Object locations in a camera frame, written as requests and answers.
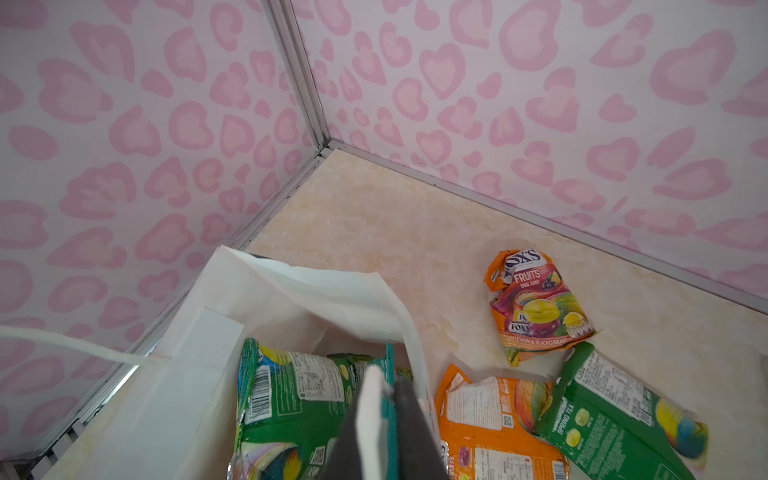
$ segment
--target barcode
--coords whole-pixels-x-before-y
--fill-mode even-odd
[[[250,395],[245,423],[250,424],[271,418],[272,382],[270,381],[270,366],[262,365],[256,369],[256,376],[253,379],[253,392]]]
[[[310,458],[310,465],[322,465],[326,462],[326,446],[317,447]]]
[[[565,480],[565,465],[563,462],[552,462],[554,480]]]

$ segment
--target nutrition label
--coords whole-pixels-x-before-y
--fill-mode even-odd
[[[650,390],[597,352],[592,352],[574,379],[627,415],[648,426],[654,424],[650,417]]]
[[[502,429],[502,400],[496,377],[448,393],[448,420],[484,429]]]
[[[296,374],[296,394],[302,400],[343,402],[344,385],[339,367],[331,359],[289,353]]]
[[[475,480],[534,480],[531,457],[475,449]]]

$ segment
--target qr code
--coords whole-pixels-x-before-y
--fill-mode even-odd
[[[326,462],[326,446],[317,447],[310,458],[310,465],[322,465]]]

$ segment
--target white cord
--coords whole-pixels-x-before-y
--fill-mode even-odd
[[[79,352],[87,353],[112,362],[127,363],[139,366],[169,366],[170,359],[159,356],[142,356],[122,353],[105,346],[96,345],[83,339],[74,339],[60,333],[49,332],[41,329],[22,328],[17,326],[0,326],[0,337],[34,340],[53,345],[60,345]]]

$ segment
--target green candy bag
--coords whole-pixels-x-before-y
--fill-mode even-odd
[[[379,364],[388,382],[394,383],[393,351],[388,344],[385,359],[325,358],[269,349],[246,339],[238,377],[236,448],[228,478],[319,478],[365,367]]]

